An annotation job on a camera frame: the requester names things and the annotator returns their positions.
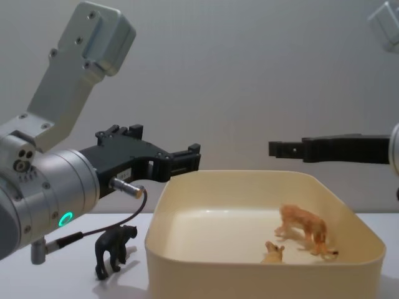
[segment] cable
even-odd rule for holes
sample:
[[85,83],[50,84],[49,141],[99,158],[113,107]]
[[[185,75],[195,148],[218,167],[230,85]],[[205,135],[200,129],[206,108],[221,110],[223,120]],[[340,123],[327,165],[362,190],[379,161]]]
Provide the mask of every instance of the cable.
[[122,220],[122,221],[120,221],[120,222],[118,222],[118,223],[115,223],[115,224],[112,224],[112,225],[103,227],[103,228],[101,228],[101,229],[96,229],[96,230],[91,230],[90,232],[85,232],[85,233],[83,234],[83,236],[86,237],[87,235],[93,235],[93,234],[96,234],[96,233],[98,233],[98,232],[103,232],[103,231],[105,231],[105,230],[107,230],[107,229],[111,229],[111,228],[113,228],[113,227],[115,227],[115,226],[120,226],[120,225],[122,225],[122,224],[124,224],[124,223],[126,223],[126,222],[128,222],[128,221],[130,221],[130,220],[132,220],[134,217],[136,217],[137,215],[139,215],[139,213],[144,209],[145,204],[147,203],[147,190],[145,190],[145,189],[143,190],[143,195],[144,195],[144,197],[143,197],[143,202],[142,202],[141,206],[138,208],[138,210],[137,210],[136,212],[133,213],[133,215],[127,217],[125,220]]
[[103,232],[103,231],[105,231],[107,229],[111,229],[113,227],[120,226],[120,225],[132,220],[134,217],[139,215],[139,213],[141,213],[141,211],[144,209],[145,204],[147,203],[147,197],[148,197],[147,190],[143,189],[143,202],[142,202],[141,206],[137,209],[136,212],[133,213],[133,215],[127,217],[125,220],[122,220],[122,221],[120,221],[118,223],[115,223],[115,224],[112,224],[112,225],[109,225],[109,226],[102,227],[100,229],[91,230],[91,231],[85,232],[85,233],[76,232],[74,234],[67,235],[66,237],[54,240],[54,241],[52,241],[52,242],[47,244],[47,254],[49,254],[49,253],[51,253],[53,251],[56,251],[58,249],[61,249],[61,248],[65,247],[66,245],[74,243],[74,242],[82,239],[83,237],[86,237],[88,235],[94,235],[94,234],[97,234],[99,232]]

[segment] toy animal figurine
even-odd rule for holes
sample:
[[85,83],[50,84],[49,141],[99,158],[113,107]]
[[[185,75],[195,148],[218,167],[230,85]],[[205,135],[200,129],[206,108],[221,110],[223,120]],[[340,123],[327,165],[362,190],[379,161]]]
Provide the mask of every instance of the toy animal figurine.
[[310,251],[311,254],[319,255],[322,253],[335,256],[339,254],[338,251],[330,251],[327,249],[325,243],[327,238],[327,225],[319,216],[300,209],[293,204],[282,205],[280,208],[280,215],[282,225],[274,231],[276,236],[280,237],[282,232],[285,232],[291,227],[303,229],[305,232],[305,240],[308,242],[313,241],[315,245],[314,249]]
[[267,241],[265,246],[267,248],[267,254],[261,263],[284,263],[282,261],[282,252],[285,249],[284,246],[278,247],[270,241]]
[[129,239],[134,239],[137,236],[137,228],[135,226],[116,226],[106,230],[95,242],[95,257],[97,259],[97,266],[95,266],[95,273],[99,280],[104,280],[108,277],[107,270],[104,264],[104,252],[110,253],[110,263],[114,272],[119,272],[120,267],[117,265],[117,259],[120,263],[126,263],[126,246]]

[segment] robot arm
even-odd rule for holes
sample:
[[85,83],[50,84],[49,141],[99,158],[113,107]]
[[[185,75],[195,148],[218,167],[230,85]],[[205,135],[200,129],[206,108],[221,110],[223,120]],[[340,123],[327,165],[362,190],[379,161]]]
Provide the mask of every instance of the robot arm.
[[[387,1],[369,18],[377,41],[387,52],[399,53],[399,3]],[[305,163],[341,161],[390,164],[399,175],[399,124],[391,136],[348,134],[303,138],[301,142],[269,142],[269,155]]]
[[[0,260],[32,244],[32,262],[78,238],[51,242],[44,236],[90,211],[119,190],[140,197],[137,179],[168,181],[198,170],[200,146],[168,153],[142,140],[140,125],[115,125],[96,134],[82,151],[46,153],[71,132],[89,94],[115,75],[135,38],[116,9],[80,3],[25,113],[0,126]],[[35,157],[36,151],[44,153]]]
[[80,3],[27,111],[0,126],[0,166],[26,172],[72,131],[95,84],[119,69],[136,36],[116,9]]

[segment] gray wall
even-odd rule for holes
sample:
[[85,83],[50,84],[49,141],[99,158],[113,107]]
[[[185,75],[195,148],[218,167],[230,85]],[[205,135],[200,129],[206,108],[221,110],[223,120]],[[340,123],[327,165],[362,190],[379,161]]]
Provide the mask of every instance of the gray wall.
[[[391,132],[399,56],[384,53],[366,22],[382,0],[97,2],[120,9],[137,38],[57,149],[92,146],[114,123],[141,123],[144,138],[168,151],[200,143],[201,169],[302,171],[358,211],[399,211],[389,166],[267,156],[268,141]],[[0,4],[1,122],[27,107],[77,3]],[[146,186],[151,209],[163,185]],[[115,194],[95,211],[136,207]]]

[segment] black toy bear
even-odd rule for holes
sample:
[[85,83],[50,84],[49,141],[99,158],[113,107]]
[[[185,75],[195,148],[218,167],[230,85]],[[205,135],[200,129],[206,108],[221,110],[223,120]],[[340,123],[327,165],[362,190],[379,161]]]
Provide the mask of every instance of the black toy bear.
[[95,272],[99,280],[104,280],[108,277],[107,270],[104,265],[104,252],[110,253],[110,263],[114,272],[119,272],[120,267],[117,265],[117,259],[120,263],[126,263],[126,246],[129,239],[134,239],[137,236],[137,228],[135,226],[115,226],[106,230],[95,242],[95,257],[97,259],[97,266]]

